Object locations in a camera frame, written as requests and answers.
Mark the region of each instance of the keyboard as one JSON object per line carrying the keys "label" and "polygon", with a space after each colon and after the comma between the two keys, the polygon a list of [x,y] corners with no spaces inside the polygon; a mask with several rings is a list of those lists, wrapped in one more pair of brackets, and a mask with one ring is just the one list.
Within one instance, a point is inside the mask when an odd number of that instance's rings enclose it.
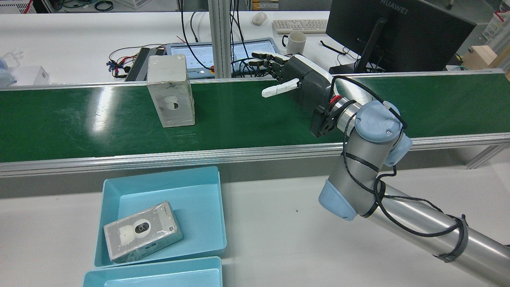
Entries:
{"label": "keyboard", "polygon": [[326,33],[326,19],[273,20],[273,29],[278,34],[303,32],[305,34]]}

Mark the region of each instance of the camera box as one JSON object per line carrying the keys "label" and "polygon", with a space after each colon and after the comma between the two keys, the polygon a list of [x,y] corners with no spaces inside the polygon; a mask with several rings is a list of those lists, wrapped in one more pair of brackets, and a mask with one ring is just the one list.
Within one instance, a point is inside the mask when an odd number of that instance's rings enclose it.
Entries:
{"label": "camera box", "polygon": [[140,260],[183,239],[168,201],[104,226],[110,260]]}
{"label": "camera box", "polygon": [[195,124],[193,94],[184,55],[150,56],[147,88],[163,128]]}

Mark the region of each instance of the metal pole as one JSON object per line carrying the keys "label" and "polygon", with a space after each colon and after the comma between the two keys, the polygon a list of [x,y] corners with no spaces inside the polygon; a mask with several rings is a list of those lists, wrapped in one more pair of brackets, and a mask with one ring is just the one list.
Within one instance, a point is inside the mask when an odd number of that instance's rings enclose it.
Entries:
{"label": "metal pole", "polygon": [[[345,152],[379,169],[391,148],[391,142],[378,144],[366,141],[354,129]],[[372,187],[377,172],[362,164],[360,160],[347,159],[348,168],[359,182]],[[364,215],[375,201],[373,194],[360,188],[347,174],[343,157],[331,173],[329,181],[359,215]],[[386,185],[385,194],[408,197],[389,185]],[[436,233],[455,225],[454,219],[419,201],[383,198],[382,205],[393,218],[418,232]],[[459,229],[437,237],[414,235],[390,221],[379,207],[368,219],[436,256],[449,254],[459,240]],[[464,252],[454,262],[448,264],[488,284],[510,286],[510,248],[469,227],[467,234],[468,244]]]}
{"label": "metal pole", "polygon": [[228,0],[208,0],[208,2],[215,77],[230,78],[232,75],[230,2]]}
{"label": "metal pole", "polygon": [[[408,196],[386,185],[387,195]],[[455,224],[449,216],[418,201],[383,199],[382,204],[394,218],[423,233],[439,232]],[[370,221],[413,243],[433,255],[450,253],[458,241],[458,229],[438,237],[413,235],[391,222],[378,208]],[[510,285],[510,248],[468,227],[468,245],[451,264],[478,279],[496,286]]]}

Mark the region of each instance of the green conveyor belt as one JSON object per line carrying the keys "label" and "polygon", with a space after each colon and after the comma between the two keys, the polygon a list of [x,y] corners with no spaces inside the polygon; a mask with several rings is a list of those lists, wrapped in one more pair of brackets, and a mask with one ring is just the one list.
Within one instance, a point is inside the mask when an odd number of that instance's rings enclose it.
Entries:
{"label": "green conveyor belt", "polygon": [[[394,103],[409,137],[510,132],[502,74],[358,78]],[[162,128],[145,86],[0,91],[0,161],[104,157],[339,142],[273,81],[193,84],[196,124]]]}

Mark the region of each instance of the aluminum rail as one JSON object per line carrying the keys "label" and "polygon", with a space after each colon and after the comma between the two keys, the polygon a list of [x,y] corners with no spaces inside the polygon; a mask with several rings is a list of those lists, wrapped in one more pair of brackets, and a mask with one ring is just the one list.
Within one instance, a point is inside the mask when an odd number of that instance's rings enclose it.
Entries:
{"label": "aluminum rail", "polygon": [[[505,145],[508,143],[510,143],[510,133],[427,137],[414,138],[412,150]],[[189,165],[338,156],[341,152],[341,143],[321,143],[316,145],[6,162],[0,163],[0,177],[171,168]]]}

